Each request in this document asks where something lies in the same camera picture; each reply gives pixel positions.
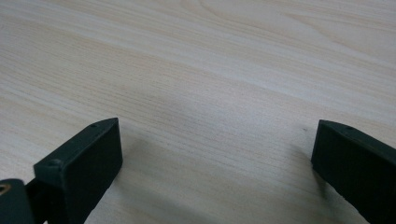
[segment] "wood grain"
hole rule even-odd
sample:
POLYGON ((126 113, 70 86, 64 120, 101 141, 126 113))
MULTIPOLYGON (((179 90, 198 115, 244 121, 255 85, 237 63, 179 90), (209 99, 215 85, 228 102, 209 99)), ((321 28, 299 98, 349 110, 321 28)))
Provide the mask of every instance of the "wood grain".
POLYGON ((365 223, 310 165, 319 119, 396 147, 392 0, 0 0, 0 177, 120 118, 87 223, 365 223))

